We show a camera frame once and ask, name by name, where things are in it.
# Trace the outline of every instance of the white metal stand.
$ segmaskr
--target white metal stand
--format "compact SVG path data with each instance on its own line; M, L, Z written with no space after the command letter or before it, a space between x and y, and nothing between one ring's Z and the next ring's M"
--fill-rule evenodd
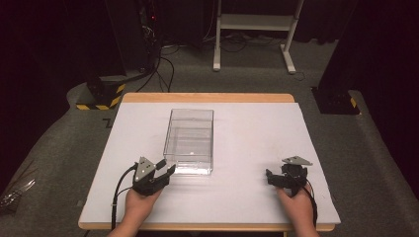
M271 15L243 15L243 14L221 14L221 0L218 0L215 49L213 55L213 70L221 69L220 34L221 29L233 30L257 30L257 31L279 31L289 32L286 44L281 44L281 52L290 74L295 74L295 67L290 56L290 46L293 41L299 13L301 12L304 0L297 0L297 6L292 16L271 16Z

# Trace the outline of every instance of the wooden table edge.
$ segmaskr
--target wooden table edge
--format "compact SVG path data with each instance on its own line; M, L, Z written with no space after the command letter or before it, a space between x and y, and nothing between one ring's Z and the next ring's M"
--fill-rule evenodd
M294 103L291 94L274 93L126 93L123 103Z
M332 231L335 224L317 224L320 232ZM81 223L86 230L111 229L110 223ZM150 231L252 231L252 232L288 232L293 231L291 224L255 224L255 223L144 223L141 230Z

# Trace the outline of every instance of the stand leg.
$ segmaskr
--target stand leg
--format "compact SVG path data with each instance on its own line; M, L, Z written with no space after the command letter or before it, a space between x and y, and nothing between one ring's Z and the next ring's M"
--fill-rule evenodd
M216 16L215 49L213 53L213 70L214 71L219 71L221 69L220 35L221 35L221 0L218 0L218 10L217 10L217 16Z
M290 56L290 46L291 42L293 41L293 34L295 33L296 24L298 23L299 13L301 12L303 3L304 0L298 0L295 13L293 14L293 21L291 22L290 31L287 36L287 42L286 44L281 44L281 52L283 53L284 60L287 65L287 70L290 74L295 74L295 67L293 66L293 60Z

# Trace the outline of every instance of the gray carpet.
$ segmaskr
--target gray carpet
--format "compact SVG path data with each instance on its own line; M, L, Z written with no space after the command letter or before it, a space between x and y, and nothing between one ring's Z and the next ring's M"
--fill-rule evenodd
M223 51L219 72L211 70L213 51L209 49L181 47L176 51L176 47L169 47L163 49L163 54L175 66L172 92L294 95L342 220L335 230L321 236L419 236L419 202L382 142L362 94L350 92L362 112L358 116L322 115L316 106L310 88L318 85L335 45L293 42L291 54L296 75L288 74L277 44ZM237 45L224 43L223 47L234 50ZM170 65L162 61L159 72L168 81ZM141 79L128 83L124 92L133 92L144 82ZM0 216L1 237L85 234L77 225L78 218L111 131L104 119L112 122L118 108L78 111L75 103L83 88L84 85L79 85L68 92L71 109L40 138L18 171L17 176L33 171L26 179L36 178L37 183L24 193L15 214ZM152 78L141 91L159 92L158 78ZM93 230L88 236L107 233Z

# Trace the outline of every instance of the human hand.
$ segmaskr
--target human hand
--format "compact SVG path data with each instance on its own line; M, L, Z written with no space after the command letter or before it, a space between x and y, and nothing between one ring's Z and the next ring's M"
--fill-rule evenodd
M294 197L289 197L286 191L276 187L278 198L293 223L297 236L319 236L313 225L313 207L308 193L300 189Z
M163 190L152 196L142 196L130 189L126 193L126 213L123 221L108 236L135 236L148 217Z

